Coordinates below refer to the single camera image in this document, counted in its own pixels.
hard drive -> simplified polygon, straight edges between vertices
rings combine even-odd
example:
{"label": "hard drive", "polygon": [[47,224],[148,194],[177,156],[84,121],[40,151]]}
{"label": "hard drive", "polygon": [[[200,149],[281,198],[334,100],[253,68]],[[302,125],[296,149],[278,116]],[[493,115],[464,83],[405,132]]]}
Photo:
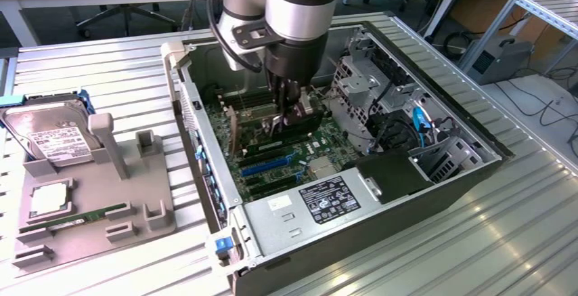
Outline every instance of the hard drive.
{"label": "hard drive", "polygon": [[84,90],[0,98],[0,127],[11,132],[29,160],[48,159],[56,167],[92,161],[91,150],[101,148],[88,131],[88,116],[93,113]]}

green circuit board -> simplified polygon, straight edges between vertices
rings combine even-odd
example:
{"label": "green circuit board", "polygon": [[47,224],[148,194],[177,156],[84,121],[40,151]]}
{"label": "green circuit board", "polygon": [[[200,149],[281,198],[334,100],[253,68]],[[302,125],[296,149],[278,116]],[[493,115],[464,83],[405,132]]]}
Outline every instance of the green circuit board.
{"label": "green circuit board", "polygon": [[[268,106],[258,106],[254,109],[260,111],[264,108],[268,108]],[[260,141],[254,138],[260,137],[258,129],[249,129],[242,132],[242,136],[249,140],[249,143],[246,145],[241,144],[241,151],[232,153],[230,120],[225,112],[216,106],[208,106],[206,112],[229,171],[245,202],[258,200],[268,195],[317,180],[321,172],[314,173],[312,171],[310,161],[326,157],[322,160],[329,161],[333,169],[340,171],[348,162],[358,158],[352,143],[344,137],[342,130],[330,117],[322,119],[318,129],[313,133],[277,141],[266,139]],[[266,156],[268,153],[276,154],[276,157],[242,166],[244,162],[254,160],[254,157],[261,155]],[[242,176],[244,169],[284,158],[289,158],[286,165]]]}

gray parts tray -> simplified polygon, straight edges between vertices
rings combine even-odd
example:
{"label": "gray parts tray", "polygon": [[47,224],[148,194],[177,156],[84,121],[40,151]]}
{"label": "gray parts tray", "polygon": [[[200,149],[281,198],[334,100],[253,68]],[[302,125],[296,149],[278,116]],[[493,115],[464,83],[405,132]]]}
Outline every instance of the gray parts tray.
{"label": "gray parts tray", "polygon": [[[99,163],[63,167],[41,176],[27,173],[12,259],[19,276],[176,229],[163,141],[157,135],[147,139],[143,133],[117,144],[128,179],[120,179],[107,157],[104,162],[100,158]],[[139,146],[139,141],[148,146]],[[49,184],[55,190],[41,192]],[[33,200],[35,193],[47,200]],[[51,203],[61,208],[51,209]]]}

power supply label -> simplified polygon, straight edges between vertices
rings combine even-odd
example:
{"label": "power supply label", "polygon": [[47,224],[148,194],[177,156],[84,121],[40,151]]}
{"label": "power supply label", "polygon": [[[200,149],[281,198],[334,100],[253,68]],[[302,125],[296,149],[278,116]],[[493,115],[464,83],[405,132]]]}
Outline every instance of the power supply label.
{"label": "power supply label", "polygon": [[301,189],[298,193],[317,224],[324,224],[361,208],[341,176]]}
{"label": "power supply label", "polygon": [[79,127],[32,132],[29,138],[52,162],[65,161],[91,154],[91,148]]}

